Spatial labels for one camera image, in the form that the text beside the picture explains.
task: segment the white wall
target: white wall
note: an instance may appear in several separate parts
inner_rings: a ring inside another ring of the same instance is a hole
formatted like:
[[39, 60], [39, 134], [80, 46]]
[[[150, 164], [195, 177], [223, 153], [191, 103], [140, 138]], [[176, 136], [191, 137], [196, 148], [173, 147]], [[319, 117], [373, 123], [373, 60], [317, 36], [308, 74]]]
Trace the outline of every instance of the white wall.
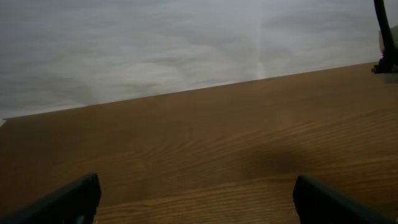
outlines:
[[[0, 117], [380, 57], [372, 0], [0, 0]], [[390, 25], [398, 1], [386, 1]]]

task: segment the white paper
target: white paper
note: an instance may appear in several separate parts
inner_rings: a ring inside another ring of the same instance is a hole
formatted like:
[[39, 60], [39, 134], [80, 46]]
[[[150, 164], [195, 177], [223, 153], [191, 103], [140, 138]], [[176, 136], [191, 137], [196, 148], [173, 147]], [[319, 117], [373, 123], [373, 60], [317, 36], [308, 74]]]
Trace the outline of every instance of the white paper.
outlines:
[[380, 57], [372, 0], [0, 3], [1, 118]]

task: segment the wooden tabletop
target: wooden tabletop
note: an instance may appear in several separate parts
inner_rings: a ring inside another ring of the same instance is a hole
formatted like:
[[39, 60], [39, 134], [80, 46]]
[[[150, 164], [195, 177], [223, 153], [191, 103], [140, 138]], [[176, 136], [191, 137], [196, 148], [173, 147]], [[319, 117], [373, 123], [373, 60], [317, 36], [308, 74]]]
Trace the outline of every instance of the wooden tabletop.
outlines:
[[373, 63], [9, 119], [0, 213], [89, 172], [105, 223], [298, 223], [312, 175], [398, 214], [398, 86]]

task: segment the wood grain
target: wood grain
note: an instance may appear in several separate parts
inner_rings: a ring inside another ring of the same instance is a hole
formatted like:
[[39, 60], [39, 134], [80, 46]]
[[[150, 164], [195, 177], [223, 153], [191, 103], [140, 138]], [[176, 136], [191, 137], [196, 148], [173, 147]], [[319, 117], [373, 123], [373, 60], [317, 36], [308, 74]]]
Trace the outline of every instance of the wood grain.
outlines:
[[98, 223], [298, 223], [299, 174], [398, 216], [398, 86], [373, 63], [9, 119], [0, 214], [88, 172]]

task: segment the beige object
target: beige object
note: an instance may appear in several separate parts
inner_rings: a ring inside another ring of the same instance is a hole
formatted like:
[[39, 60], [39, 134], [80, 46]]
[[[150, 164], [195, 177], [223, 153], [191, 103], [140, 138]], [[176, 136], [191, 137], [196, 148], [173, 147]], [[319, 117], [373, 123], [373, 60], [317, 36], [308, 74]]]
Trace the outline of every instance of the beige object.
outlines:
[[[395, 48], [398, 48], [398, 26], [391, 27], [390, 30], [392, 34], [392, 39], [394, 40], [394, 46]], [[381, 36], [381, 31], [379, 31], [379, 46], [380, 46], [380, 51], [382, 52], [384, 50], [384, 44], [383, 44], [383, 38]]]

